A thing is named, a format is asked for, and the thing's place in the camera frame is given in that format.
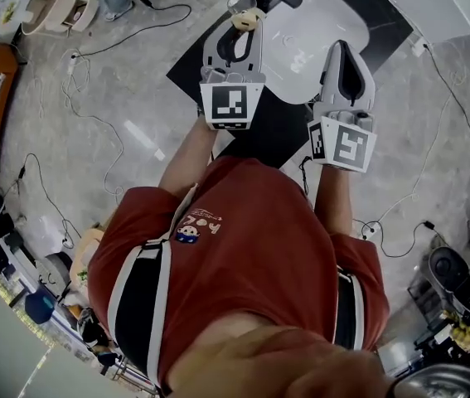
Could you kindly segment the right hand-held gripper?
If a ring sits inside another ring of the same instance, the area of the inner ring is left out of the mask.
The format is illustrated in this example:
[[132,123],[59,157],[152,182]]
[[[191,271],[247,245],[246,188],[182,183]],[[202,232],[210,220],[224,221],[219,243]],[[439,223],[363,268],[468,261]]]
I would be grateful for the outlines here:
[[[308,124],[312,160],[366,173],[377,138],[374,117],[365,111],[372,110],[376,95],[368,66],[347,42],[336,41],[327,53],[321,85],[320,101],[313,105],[313,121]],[[343,104],[332,106],[342,102],[344,96],[355,109]]]

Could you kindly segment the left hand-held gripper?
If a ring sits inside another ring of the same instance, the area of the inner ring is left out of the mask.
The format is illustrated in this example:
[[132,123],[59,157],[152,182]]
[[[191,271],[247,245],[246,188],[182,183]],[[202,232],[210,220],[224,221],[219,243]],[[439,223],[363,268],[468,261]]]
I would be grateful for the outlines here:
[[203,48],[202,112],[212,130],[248,130],[264,89],[266,77],[259,72],[262,58],[263,23],[258,17],[252,31],[244,34],[245,71],[232,70],[235,58],[235,27],[222,22],[206,39]]

